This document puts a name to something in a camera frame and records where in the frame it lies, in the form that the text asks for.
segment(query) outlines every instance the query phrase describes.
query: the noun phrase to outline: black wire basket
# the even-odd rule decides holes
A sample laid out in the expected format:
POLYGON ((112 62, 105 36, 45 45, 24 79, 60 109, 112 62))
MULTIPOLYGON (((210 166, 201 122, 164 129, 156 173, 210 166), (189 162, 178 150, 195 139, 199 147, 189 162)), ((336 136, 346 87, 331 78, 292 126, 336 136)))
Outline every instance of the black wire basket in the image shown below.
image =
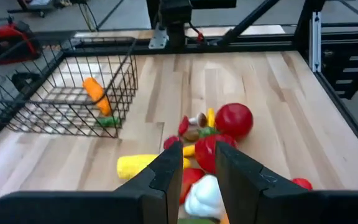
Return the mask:
MULTIPOLYGON (((28 41, 34 40, 17 44, 0 60, 19 53, 28 41)), ((42 45, 37 59, 0 65, 0 125, 27 133, 117 138, 138 87, 136 60, 131 55, 135 39, 37 41, 42 45), (126 54, 112 54, 118 42, 128 49, 126 54), (83 87, 87 78, 94 78, 103 89, 97 99, 83 87), (98 106, 106 100, 108 114, 98 106)))

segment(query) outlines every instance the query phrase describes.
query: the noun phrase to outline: toy vegetable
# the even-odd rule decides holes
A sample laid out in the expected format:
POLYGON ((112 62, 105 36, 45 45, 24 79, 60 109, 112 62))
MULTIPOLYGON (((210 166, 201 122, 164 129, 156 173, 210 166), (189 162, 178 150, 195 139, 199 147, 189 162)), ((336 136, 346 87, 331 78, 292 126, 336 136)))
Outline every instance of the toy vegetable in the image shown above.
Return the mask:
POLYGON ((240 103, 229 103, 222 106, 215 116, 216 129, 235 139, 247 137, 253 125, 254 119, 251 111, 240 103))
POLYGON ((182 136, 187 131, 189 125, 190 125, 189 118, 187 116, 183 116, 183 119, 181 120, 178 128, 179 136, 182 136))
POLYGON ((225 212, 223 217, 221 218, 220 224, 230 224, 229 223, 229 217, 227 216, 227 213, 225 212))
POLYGON ((197 116, 195 116, 194 118, 189 118, 189 123, 191 125, 197 125, 197 126, 203 128, 207 125, 207 119, 206 119, 205 114, 198 113, 197 116))
MULTIPOLYGON (((117 174, 120 179, 129 180, 147 167, 158 154, 122 156, 117 160, 117 174)), ((190 160, 183 158, 183 168, 190 167, 190 160)))
POLYGON ((103 127, 114 127, 115 125, 121 124, 121 119, 115 117, 98 118, 98 121, 103 127))
POLYGON ((179 199, 180 205, 185 203, 186 196, 189 193, 191 186, 200 180, 204 175, 205 173, 202 169, 186 168, 183 170, 179 199))
POLYGON ((216 141, 222 141, 237 148, 236 141, 227 134, 212 134, 196 142, 196 160, 201 168, 212 174, 215 174, 216 141))
POLYGON ((209 108, 207 111, 208 127, 215 127, 215 113, 212 108, 209 108))
POLYGON ((205 175, 193 184, 185 201, 185 210, 187 214, 197 217, 222 217, 223 199, 215 176, 205 175))
POLYGON ((179 218, 178 224, 215 224, 207 218, 179 218))
POLYGON ((209 136, 211 134, 219 134, 219 131, 211 127, 206 127, 203 129, 199 129, 198 133, 200 134, 200 138, 205 138, 206 136, 209 136))
POLYGON ((181 141, 180 138, 178 136, 169 136, 165 141, 164 141, 164 150, 169 149, 169 147, 171 147, 171 145, 175 142, 175 141, 181 141))
POLYGON ((185 146, 183 147, 183 156, 185 157, 189 157, 189 156, 194 156, 196 150, 195 150, 195 145, 189 145, 189 146, 185 146))
POLYGON ((308 190, 313 190, 313 186, 311 185, 311 183, 304 179, 304 178, 294 178, 291 180, 292 182, 298 184, 299 186, 308 189, 308 190))
MULTIPOLYGON (((85 79, 83 87, 94 102, 97 102, 104 95, 102 86, 94 78, 85 79)), ((111 114, 110 102, 107 96, 97 102, 96 106, 98 106, 103 115, 109 116, 111 114)))

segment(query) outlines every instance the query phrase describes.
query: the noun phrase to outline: yellow toy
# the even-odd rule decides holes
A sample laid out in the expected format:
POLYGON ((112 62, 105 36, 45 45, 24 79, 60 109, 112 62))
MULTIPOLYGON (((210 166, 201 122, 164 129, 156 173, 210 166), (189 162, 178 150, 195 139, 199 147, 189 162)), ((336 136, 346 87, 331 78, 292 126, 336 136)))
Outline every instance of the yellow toy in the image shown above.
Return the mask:
POLYGON ((208 108, 208 111, 206 112, 206 117, 208 120, 208 127, 215 127, 215 113, 212 108, 208 108))
MULTIPOLYGON (((158 154, 122 156, 117 160, 117 174, 120 179, 129 180, 147 167, 158 154)), ((183 168, 191 166, 190 160, 183 158, 183 168)))
POLYGON ((189 145, 183 147, 183 156, 185 157, 194 156, 195 153, 196 153, 195 145, 189 145))

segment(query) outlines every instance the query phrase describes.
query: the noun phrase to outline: red pepper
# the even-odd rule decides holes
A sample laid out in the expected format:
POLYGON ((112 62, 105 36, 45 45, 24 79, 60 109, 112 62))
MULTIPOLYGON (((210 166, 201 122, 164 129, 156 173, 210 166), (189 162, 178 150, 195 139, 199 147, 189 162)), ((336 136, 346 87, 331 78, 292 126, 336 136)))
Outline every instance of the red pepper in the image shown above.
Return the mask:
POLYGON ((313 190, 313 186, 311 185, 311 183, 304 178, 294 178, 294 179, 292 179, 292 182, 298 184, 299 186, 301 186, 305 189, 313 190))
POLYGON ((164 150, 169 149, 175 141, 181 141, 181 140, 178 136, 169 136, 169 138, 167 138, 164 141, 164 150))
POLYGON ((216 129, 240 140, 247 137, 254 125, 252 113, 240 103, 229 103, 222 106, 215 116, 216 129))
POLYGON ((196 160, 201 168, 215 174, 216 141, 222 141, 237 148, 234 138, 227 134, 212 134, 196 142, 196 160))
POLYGON ((191 186, 200 180, 205 175, 202 169, 186 168, 183 170, 181 179, 180 205, 185 203, 186 196, 189 193, 191 186))
POLYGON ((178 128, 179 136, 182 136, 187 131, 187 129, 189 128, 189 124, 189 118, 187 116, 184 116, 178 128))

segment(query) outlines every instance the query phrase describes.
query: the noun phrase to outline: red ball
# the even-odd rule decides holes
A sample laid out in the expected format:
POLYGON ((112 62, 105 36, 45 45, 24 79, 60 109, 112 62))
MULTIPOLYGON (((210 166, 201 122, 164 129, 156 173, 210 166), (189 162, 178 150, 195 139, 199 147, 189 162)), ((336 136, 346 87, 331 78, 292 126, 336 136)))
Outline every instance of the red ball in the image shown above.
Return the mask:
POLYGON ((313 190, 313 186, 311 185, 311 183, 304 178, 294 178, 294 179, 292 179, 292 182, 298 184, 299 186, 301 186, 305 189, 313 190))
POLYGON ((215 116, 216 129, 235 139, 248 136, 254 125, 251 110, 240 103, 229 103, 222 106, 215 116))

